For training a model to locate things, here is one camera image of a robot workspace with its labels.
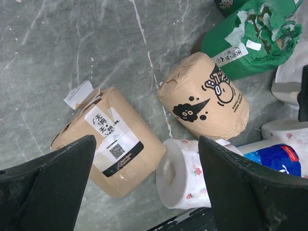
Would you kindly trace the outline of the brown roll with QR label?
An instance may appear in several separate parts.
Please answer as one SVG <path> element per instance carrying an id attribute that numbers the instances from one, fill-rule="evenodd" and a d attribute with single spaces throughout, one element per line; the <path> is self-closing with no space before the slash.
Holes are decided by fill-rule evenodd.
<path id="1" fill-rule="evenodd" d="M 165 148 L 119 90 L 93 88 L 86 80 L 64 102 L 79 113 L 56 135 L 51 148 L 93 135 L 90 179 L 110 197 L 126 196 L 156 170 Z"/>

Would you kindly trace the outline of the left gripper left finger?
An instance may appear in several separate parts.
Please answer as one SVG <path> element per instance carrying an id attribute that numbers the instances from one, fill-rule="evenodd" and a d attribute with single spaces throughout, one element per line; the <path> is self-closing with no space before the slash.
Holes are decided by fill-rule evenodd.
<path id="1" fill-rule="evenodd" d="M 96 140 L 77 141 L 0 172 L 2 231 L 72 231 L 92 166 Z"/>

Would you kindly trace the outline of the plain white paper roll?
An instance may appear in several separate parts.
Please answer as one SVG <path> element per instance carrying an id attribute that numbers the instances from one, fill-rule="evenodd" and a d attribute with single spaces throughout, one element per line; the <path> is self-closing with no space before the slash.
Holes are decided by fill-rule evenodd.
<path id="1" fill-rule="evenodd" d="M 298 110 L 297 95 L 301 90 L 303 67 L 308 64 L 308 43 L 296 45 L 291 57 L 277 68 L 271 93 L 281 102 Z"/>

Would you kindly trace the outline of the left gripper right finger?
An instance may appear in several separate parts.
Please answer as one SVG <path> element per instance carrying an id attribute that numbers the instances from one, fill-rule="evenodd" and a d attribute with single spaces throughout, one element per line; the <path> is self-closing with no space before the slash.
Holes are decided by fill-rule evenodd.
<path id="1" fill-rule="evenodd" d="M 262 166 L 204 136 L 200 162 L 219 231 L 306 231 L 308 180 Z"/>

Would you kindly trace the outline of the brown roll with cartoon print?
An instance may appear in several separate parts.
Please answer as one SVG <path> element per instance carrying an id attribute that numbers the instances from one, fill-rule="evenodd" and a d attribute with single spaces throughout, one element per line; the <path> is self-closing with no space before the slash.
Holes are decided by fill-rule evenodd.
<path id="1" fill-rule="evenodd" d="M 247 99 L 202 52 L 185 58 L 157 94 L 163 106 L 197 138 L 228 140 L 248 124 Z"/>

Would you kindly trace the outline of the green roll with torn top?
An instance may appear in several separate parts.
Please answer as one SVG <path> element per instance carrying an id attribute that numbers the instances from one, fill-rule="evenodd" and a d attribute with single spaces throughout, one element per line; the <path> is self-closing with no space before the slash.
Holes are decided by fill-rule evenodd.
<path id="1" fill-rule="evenodd" d="M 293 54 L 302 26 L 290 20 L 301 0 L 250 0 L 203 33 L 191 53 L 202 52 L 231 79 L 275 69 Z"/>

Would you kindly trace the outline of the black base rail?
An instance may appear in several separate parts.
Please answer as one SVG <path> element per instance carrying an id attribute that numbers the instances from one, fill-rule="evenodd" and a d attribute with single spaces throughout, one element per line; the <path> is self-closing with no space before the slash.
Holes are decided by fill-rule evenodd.
<path id="1" fill-rule="evenodd" d="M 217 231 L 211 208 L 189 209 L 150 231 Z"/>

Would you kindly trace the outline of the floral white roll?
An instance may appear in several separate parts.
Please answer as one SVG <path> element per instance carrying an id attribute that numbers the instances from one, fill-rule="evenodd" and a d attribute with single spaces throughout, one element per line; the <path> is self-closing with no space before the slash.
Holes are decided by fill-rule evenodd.
<path id="1" fill-rule="evenodd" d="M 262 137 L 291 146 L 299 157 L 301 177 L 308 177 L 308 123 L 297 118 L 279 119 L 261 127 Z"/>
<path id="2" fill-rule="evenodd" d="M 156 169 L 156 187 L 169 209 L 211 207 L 199 157 L 198 141 L 167 139 Z"/>

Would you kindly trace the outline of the blue Tempo tissue roll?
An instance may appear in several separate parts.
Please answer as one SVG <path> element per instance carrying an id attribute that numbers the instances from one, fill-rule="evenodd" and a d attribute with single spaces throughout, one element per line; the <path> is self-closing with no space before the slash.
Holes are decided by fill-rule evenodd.
<path id="1" fill-rule="evenodd" d="M 237 148 L 245 158 L 282 173 L 301 177 L 299 156 L 291 146 L 262 140 Z"/>

